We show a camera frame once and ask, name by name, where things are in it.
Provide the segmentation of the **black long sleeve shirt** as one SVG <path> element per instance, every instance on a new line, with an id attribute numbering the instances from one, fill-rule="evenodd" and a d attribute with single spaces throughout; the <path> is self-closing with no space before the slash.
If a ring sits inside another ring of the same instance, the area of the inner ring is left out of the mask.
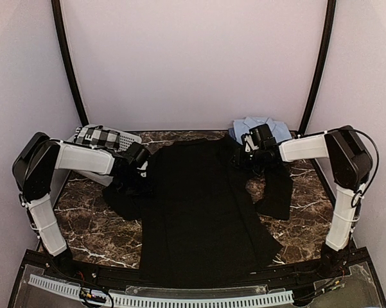
<path id="1" fill-rule="evenodd" d="M 106 204 L 142 223 L 141 277 L 162 287 L 220 287 L 272 263 L 281 244 L 246 189 L 253 174 L 231 162 L 238 143 L 175 142 L 149 159 L 135 185 L 111 184 Z"/>

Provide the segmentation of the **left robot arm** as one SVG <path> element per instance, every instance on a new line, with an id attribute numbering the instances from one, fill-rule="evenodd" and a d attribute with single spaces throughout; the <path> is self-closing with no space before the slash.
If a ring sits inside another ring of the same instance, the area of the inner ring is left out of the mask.
<path id="1" fill-rule="evenodd" d="M 75 144 L 52 139 L 37 132 L 27 143 L 12 166 L 31 227 L 39 236 L 45 252 L 54 258 L 53 270 L 64 280 L 78 274 L 78 266 L 71 261 L 71 250 L 60 231 L 51 201 L 51 183 L 58 169 L 86 171 L 110 176 L 119 189 L 133 192 L 141 184 L 141 168 L 150 152 L 140 143 L 133 142 L 125 151 L 106 147 Z"/>

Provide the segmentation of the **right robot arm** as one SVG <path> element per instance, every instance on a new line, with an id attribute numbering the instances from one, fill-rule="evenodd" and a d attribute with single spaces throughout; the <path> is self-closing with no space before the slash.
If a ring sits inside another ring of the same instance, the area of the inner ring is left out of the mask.
<path id="1" fill-rule="evenodd" d="M 343 250 L 360 219 L 362 198 L 372 184 L 380 158 L 372 157 L 361 138 L 366 133 L 343 126 L 277 142 L 268 125 L 249 130 L 241 138 L 232 163 L 241 168 L 265 170 L 283 162 L 327 158 L 336 184 L 335 208 L 325 247 Z"/>

